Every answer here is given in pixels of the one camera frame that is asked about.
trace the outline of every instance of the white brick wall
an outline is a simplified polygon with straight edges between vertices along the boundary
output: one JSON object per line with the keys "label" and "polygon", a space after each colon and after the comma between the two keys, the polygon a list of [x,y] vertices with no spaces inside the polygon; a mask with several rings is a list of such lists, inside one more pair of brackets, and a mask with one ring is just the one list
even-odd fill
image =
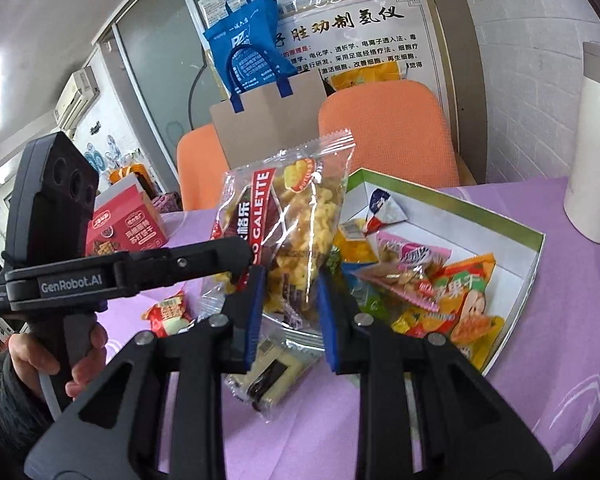
{"label": "white brick wall", "polygon": [[582,42],[600,43],[587,0],[467,0],[487,97],[488,182],[569,174]]}

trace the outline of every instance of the ceiling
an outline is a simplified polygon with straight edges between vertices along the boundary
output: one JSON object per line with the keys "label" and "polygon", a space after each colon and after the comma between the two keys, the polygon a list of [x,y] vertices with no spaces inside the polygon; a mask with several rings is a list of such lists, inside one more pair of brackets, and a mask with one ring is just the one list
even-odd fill
{"label": "ceiling", "polygon": [[54,107],[122,1],[0,0],[0,144]]}

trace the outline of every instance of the blue cloth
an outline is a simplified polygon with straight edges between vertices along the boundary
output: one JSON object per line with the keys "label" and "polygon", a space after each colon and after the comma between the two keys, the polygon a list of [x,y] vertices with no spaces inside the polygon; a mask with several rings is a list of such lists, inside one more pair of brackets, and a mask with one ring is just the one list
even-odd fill
{"label": "blue cloth", "polygon": [[[278,3],[275,0],[245,2],[239,9],[232,10],[226,0],[227,16],[204,33],[222,82],[231,94],[274,82],[279,76],[298,73],[276,50]],[[259,47],[266,58],[258,52],[234,51],[236,46],[244,44]]]}

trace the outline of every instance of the red snack bag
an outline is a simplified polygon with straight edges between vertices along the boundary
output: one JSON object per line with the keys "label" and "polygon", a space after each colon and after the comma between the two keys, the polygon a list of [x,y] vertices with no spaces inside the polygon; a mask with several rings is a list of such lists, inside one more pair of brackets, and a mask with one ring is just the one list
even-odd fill
{"label": "red snack bag", "polygon": [[181,290],[175,296],[159,301],[142,314],[142,319],[149,320],[151,332],[158,337],[177,334],[192,321],[192,317],[187,312],[184,291]]}

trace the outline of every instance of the glass door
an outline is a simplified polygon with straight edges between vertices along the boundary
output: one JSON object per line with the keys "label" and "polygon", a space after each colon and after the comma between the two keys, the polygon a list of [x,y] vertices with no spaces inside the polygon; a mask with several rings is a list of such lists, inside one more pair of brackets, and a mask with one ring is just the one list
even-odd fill
{"label": "glass door", "polygon": [[175,163],[180,138],[222,100],[184,0],[137,0],[114,31],[147,119]]}

